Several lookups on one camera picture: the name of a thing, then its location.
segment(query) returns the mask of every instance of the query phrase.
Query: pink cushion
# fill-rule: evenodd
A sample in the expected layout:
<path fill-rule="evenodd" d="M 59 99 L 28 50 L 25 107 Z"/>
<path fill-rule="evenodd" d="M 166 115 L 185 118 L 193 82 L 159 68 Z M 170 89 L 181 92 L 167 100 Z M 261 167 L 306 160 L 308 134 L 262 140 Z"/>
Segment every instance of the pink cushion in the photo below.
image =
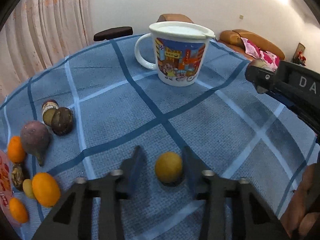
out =
<path fill-rule="evenodd" d="M 275 55 L 272 52 L 270 52 L 270 51 L 267 51 L 267 54 L 272 59 L 273 64 L 275 64 L 277 67 L 279 67 L 280 58 L 277 55 Z"/>
<path fill-rule="evenodd" d="M 259 58 L 260 56 L 260 49 L 252 42 L 249 41 L 246 38 L 241 38 L 244 46 L 245 46 L 245 53 L 254 57 L 254 58 Z"/>
<path fill-rule="evenodd" d="M 246 54 L 254 58 L 263 59 L 268 67 L 272 69 L 272 71 L 276 71 L 280 63 L 280 58 L 277 55 L 271 53 L 270 51 L 260 50 L 252 41 L 249 41 L 246 38 L 241 39 L 244 43 Z"/>

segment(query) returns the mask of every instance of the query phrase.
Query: white letter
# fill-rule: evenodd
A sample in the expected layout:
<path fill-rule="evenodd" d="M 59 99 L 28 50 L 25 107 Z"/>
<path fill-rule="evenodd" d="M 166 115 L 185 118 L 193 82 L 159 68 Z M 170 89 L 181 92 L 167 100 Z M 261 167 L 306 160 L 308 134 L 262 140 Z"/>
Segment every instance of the white letter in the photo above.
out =
<path fill-rule="evenodd" d="M 306 86 L 306 84 L 307 84 L 307 80 L 306 80 L 306 78 L 305 78 L 305 77 L 303 77 L 303 76 L 301 76 L 299 86 L 301 86 L 301 87 L 303 87 L 303 88 L 304 88 L 304 87 Z"/>
<path fill-rule="evenodd" d="M 311 91 L 311 90 L 312 90 L 315 94 L 317 94 L 317 92 L 316 92 L 316 83 L 315 83 L 315 82 L 313 82 L 311 88 L 309 89 L 309 91 Z"/>

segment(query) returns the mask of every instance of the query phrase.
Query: dried fruit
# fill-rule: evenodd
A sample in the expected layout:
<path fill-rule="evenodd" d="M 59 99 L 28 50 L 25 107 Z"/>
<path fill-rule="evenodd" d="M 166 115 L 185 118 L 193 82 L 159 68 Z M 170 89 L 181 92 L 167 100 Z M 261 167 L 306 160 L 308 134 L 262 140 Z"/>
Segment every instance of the dried fruit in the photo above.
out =
<path fill-rule="evenodd" d="M 69 108 L 60 107 L 53 115 L 51 121 L 52 131 L 58 135 L 66 135 L 73 128 L 73 113 Z"/>
<path fill-rule="evenodd" d="M 26 177 L 25 169 L 23 168 L 22 164 L 15 164 L 11 172 L 11 181 L 17 190 L 23 190 L 22 184 Z"/>

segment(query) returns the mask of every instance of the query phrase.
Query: snack bag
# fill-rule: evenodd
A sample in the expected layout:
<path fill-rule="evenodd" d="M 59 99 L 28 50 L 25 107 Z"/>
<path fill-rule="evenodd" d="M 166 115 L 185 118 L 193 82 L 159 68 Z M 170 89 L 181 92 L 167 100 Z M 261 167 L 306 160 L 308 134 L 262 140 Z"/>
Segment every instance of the snack bag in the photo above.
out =
<path fill-rule="evenodd" d="M 21 224 L 13 219 L 9 210 L 9 201 L 12 197 L 13 193 L 10 184 L 9 159 L 7 155 L 0 150 L 0 207 L 10 224 L 13 227 L 19 228 L 21 227 Z"/>

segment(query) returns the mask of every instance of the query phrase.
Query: mug lid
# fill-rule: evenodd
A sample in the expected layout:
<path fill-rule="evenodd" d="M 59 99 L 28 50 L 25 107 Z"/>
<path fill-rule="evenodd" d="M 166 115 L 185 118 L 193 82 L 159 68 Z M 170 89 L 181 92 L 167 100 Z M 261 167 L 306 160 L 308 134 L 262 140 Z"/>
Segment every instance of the mug lid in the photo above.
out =
<path fill-rule="evenodd" d="M 157 22 L 149 26 L 151 32 L 174 37 L 207 39 L 215 38 L 214 32 L 201 25 L 186 22 Z"/>

